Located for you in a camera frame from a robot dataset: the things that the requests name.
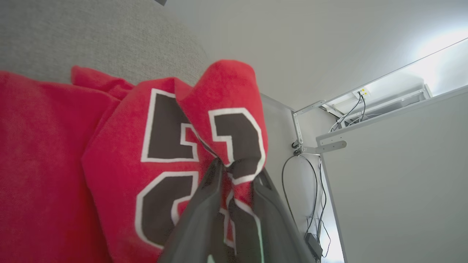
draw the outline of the metal hinge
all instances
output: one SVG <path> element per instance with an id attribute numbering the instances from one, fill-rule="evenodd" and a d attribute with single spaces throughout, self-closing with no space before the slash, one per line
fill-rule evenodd
<path id="1" fill-rule="evenodd" d="M 294 155 L 299 155 L 301 153 L 308 153 L 308 154 L 315 154 L 319 155 L 321 153 L 331 152 L 338 149 L 343 149 L 346 147 L 345 141 L 338 141 L 330 144 L 325 144 L 320 147 L 308 147 L 308 146 L 301 146 L 299 149 L 294 151 Z"/>

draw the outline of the white wall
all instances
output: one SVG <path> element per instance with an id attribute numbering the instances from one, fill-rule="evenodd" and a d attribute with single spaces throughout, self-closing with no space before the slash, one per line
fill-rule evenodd
<path id="1" fill-rule="evenodd" d="M 468 86 L 319 137 L 348 263 L 466 262 Z"/>
<path id="2" fill-rule="evenodd" d="M 263 112 L 268 132 L 269 149 L 267 154 L 266 169 L 281 196 L 287 209 L 285 196 L 281 184 L 281 170 L 284 162 L 293 155 L 291 143 L 295 141 L 296 136 L 293 127 L 290 110 L 272 103 L 268 99 L 263 99 Z M 304 143 L 310 146 L 316 146 L 315 137 L 326 133 L 335 122 L 330 114 L 315 109 L 307 114 L 300 116 L 301 131 L 304 136 Z M 320 216 L 320 196 L 322 194 L 320 178 L 318 171 L 318 156 L 304 155 L 314 166 L 318 178 L 318 200 L 314 217 Z M 306 217 L 310 216 L 314 206 L 315 199 L 315 177 L 306 160 L 300 157 L 294 157 L 289 160 L 285 168 L 285 189 L 288 194 L 289 203 L 293 211 L 299 232 L 303 235 L 307 229 Z M 343 253 L 337 236 L 336 223 L 331 209 L 330 201 L 327 202 L 323 216 L 325 226 L 332 239 L 330 252 L 324 263 L 343 262 Z M 312 225 L 310 232 L 316 234 L 317 226 Z M 329 240 L 327 235 L 322 233 L 322 246 L 327 249 Z"/>
<path id="3" fill-rule="evenodd" d="M 466 0 L 169 0 L 210 60 L 251 64 L 299 109 L 468 37 Z"/>

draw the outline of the red jersey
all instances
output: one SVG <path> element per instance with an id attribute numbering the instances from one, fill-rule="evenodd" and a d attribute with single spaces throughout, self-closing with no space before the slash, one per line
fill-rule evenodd
<path id="1" fill-rule="evenodd" d="M 72 84 L 0 73 L 0 261 L 155 262 L 215 156 L 229 177 L 212 257 L 263 256 L 236 249 L 261 246 L 235 225 L 258 227 L 268 148 L 248 65 L 217 62 L 195 87 L 74 67 Z"/>

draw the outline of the light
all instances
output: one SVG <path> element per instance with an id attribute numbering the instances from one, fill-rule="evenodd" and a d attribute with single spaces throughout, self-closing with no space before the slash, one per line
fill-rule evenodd
<path id="1" fill-rule="evenodd" d="M 444 33 L 429 42 L 425 43 L 418 52 L 418 56 L 423 58 L 450 45 L 453 45 L 468 37 L 468 29 L 455 30 Z"/>
<path id="2" fill-rule="evenodd" d="M 438 69 L 440 68 L 440 60 L 443 58 L 445 50 L 432 54 L 410 66 L 405 71 L 424 79 L 425 84 L 430 88 L 437 85 L 439 81 Z"/>

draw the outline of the printed number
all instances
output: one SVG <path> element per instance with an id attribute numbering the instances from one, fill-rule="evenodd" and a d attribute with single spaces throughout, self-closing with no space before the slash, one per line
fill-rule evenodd
<path id="1" fill-rule="evenodd" d="M 197 144 L 186 140 L 188 128 L 196 134 L 176 95 L 152 89 L 141 161 L 198 161 Z"/>
<path id="2" fill-rule="evenodd" d="M 178 223 L 178 205 L 188 201 L 198 186 L 198 172 L 163 172 L 137 196 L 135 228 L 138 236 L 163 248 Z"/>
<path id="3" fill-rule="evenodd" d="M 233 183 L 252 181 L 265 164 L 260 126 L 246 108 L 211 110 L 208 114 L 213 141 L 226 142 Z"/>
<path id="4" fill-rule="evenodd" d="M 215 262 L 263 262 L 260 220 L 248 205 L 233 196 L 231 191 L 225 200 L 228 210 L 221 208 L 213 223 L 208 254 Z"/>

